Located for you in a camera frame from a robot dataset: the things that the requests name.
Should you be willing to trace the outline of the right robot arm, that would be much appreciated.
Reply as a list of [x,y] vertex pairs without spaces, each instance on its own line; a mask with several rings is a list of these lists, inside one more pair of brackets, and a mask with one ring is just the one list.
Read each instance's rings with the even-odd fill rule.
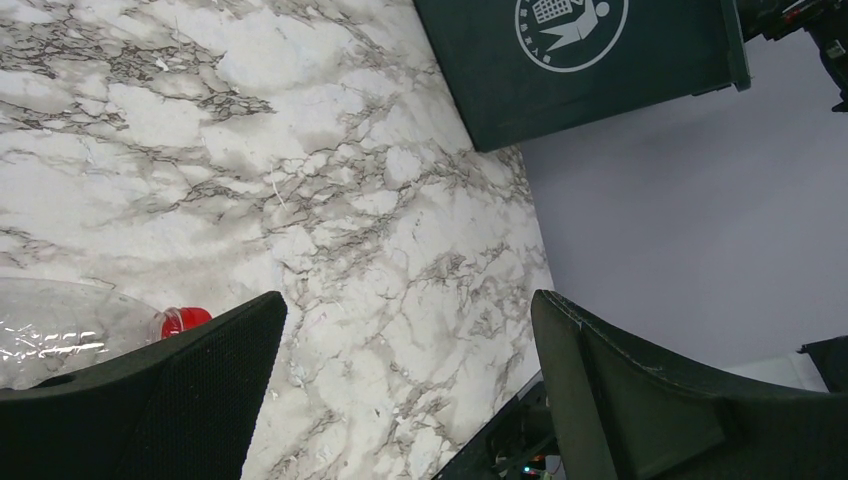
[[819,58],[840,91],[833,112],[847,112],[847,2],[845,0],[737,1],[743,37],[778,41],[800,30],[813,39]]

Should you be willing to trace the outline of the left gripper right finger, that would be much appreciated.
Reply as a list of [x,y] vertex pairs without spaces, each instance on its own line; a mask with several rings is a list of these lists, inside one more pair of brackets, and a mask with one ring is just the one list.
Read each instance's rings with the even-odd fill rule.
[[539,290],[531,320],[569,479],[843,479],[847,397],[735,375]]

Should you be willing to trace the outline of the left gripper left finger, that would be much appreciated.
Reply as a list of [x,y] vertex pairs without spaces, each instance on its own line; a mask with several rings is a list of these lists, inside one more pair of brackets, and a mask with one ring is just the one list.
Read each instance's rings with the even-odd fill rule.
[[1,393],[5,479],[237,479],[283,335],[264,293],[103,363]]

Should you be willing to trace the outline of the small red label bottle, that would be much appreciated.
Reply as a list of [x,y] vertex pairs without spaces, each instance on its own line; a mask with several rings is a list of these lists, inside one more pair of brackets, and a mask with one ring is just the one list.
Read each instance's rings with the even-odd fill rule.
[[1,387],[25,390],[212,319],[199,307],[158,310],[105,288],[42,279],[1,280]]

